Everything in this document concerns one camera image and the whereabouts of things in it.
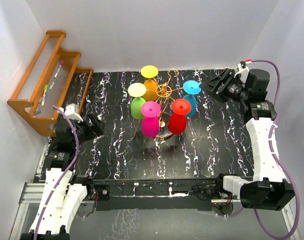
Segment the green capped marker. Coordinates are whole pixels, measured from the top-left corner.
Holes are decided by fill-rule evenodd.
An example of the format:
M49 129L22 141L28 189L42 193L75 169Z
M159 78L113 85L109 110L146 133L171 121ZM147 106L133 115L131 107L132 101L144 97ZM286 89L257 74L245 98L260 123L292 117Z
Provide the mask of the green capped marker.
M48 90L48 85L45 85L42 100L41 100L41 106L42 107L45 105L47 90Z

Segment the purple capped marker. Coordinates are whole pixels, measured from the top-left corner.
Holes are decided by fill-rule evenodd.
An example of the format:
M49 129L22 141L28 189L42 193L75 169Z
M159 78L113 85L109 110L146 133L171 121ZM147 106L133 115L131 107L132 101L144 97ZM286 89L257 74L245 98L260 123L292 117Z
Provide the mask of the purple capped marker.
M53 77L54 80L57 78L57 76L58 76L58 74L59 74L59 72L60 72L60 69L62 68L63 65L64 65L64 61L62 60L62 61L60 62L60 64L59 64L59 67L58 67L56 73L54 74L54 77Z

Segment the wooden tiered shelf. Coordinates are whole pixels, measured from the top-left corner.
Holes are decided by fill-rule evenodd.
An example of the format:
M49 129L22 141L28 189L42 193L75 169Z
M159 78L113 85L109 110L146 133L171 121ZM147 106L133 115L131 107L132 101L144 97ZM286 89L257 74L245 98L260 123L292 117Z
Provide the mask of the wooden tiered shelf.
M94 73L92 68L78 66L81 57L80 52L62 48L61 44L65 37L66 33L62 30L46 32L12 97L7 101L8 105L18 115L44 137L54 137L56 135L54 125L58 120L59 113L52 106L63 106L75 74L85 74L86 77L86 84L81 90L82 98L78 103L79 113L82 112L91 77ZM61 61L64 61L64 65L57 78L53 79ZM48 90L45 105L41 106L45 85L48 85ZM41 113L34 115L36 111L41 111Z

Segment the red wine glass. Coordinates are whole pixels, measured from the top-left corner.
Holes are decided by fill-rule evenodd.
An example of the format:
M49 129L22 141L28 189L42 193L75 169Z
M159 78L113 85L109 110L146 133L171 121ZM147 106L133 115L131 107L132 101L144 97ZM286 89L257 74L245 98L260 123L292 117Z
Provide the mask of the red wine glass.
M191 111L191 104L189 101L179 98L172 103L171 108L173 114L170 116L168 129L175 135L182 134L187 126L186 115Z

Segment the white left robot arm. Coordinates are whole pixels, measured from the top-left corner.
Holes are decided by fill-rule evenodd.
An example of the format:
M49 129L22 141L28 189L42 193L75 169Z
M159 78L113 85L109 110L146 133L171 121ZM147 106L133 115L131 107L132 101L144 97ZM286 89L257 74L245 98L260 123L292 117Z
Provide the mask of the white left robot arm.
M45 187L37 215L22 240L68 240L70 228L81 202L95 195L89 177L76 180L74 165L81 143L104 134L105 124L93 113L84 120L63 115L46 156Z

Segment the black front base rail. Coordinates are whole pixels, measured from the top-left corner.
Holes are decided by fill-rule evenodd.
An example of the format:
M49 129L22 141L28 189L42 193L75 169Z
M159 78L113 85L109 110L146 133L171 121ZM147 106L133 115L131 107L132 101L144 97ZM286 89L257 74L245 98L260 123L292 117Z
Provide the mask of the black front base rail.
M87 184L88 193L82 204L93 204L95 211L211 211L213 207L232 204L230 194L217 192L213 178L77 180Z

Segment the orange wine glass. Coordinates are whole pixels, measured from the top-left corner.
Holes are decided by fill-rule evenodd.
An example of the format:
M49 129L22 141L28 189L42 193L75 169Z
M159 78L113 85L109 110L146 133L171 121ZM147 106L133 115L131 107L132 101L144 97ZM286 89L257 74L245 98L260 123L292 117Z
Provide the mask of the orange wine glass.
M158 75L158 68L153 65L146 65L141 68L141 75L146 78L143 85L146 87L146 92L142 96L145 101L155 101L158 98L156 89L158 83L155 80L155 77Z

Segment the green wine glass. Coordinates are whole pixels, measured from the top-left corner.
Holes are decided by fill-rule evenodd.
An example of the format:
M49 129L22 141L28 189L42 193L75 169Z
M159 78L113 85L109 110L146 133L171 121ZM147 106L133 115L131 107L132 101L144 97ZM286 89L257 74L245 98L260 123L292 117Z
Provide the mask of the green wine glass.
M146 91L145 85L139 82L133 83L128 87L128 94L133 97L131 101L131 115L134 119L141 120L144 118L141 107L146 102L142 98Z

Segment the blue wine glass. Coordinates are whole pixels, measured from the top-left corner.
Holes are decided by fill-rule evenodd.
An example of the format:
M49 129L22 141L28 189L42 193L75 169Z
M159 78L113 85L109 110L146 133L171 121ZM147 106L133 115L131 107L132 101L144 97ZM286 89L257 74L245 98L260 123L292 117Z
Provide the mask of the blue wine glass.
M195 95L201 92L200 83L195 80L188 80L183 84L183 90L187 93L183 99L187 100L191 104L191 110L186 115L188 118L192 117L196 112L196 98Z

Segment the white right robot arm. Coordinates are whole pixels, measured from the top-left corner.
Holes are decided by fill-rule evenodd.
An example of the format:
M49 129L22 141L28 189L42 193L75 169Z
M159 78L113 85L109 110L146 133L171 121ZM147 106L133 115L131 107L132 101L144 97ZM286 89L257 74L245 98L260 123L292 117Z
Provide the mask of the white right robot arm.
M294 197L294 189L276 162L277 148L273 147L277 114L273 103L265 99L269 72L251 69L245 81L232 69L206 80L200 88L221 102L239 102L245 127L249 133L254 170L251 181L235 174L221 173L216 178L215 194L224 199L233 195L246 209L280 211Z

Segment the pink wine glass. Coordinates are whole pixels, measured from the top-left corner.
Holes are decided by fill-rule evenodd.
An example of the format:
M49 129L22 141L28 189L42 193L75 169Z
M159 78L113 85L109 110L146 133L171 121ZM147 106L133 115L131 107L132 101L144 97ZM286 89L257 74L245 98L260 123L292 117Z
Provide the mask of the pink wine glass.
M155 101L147 101L141 107L144 118L141 123L141 130L144 136L154 138L159 133L158 115L161 112L160 105Z

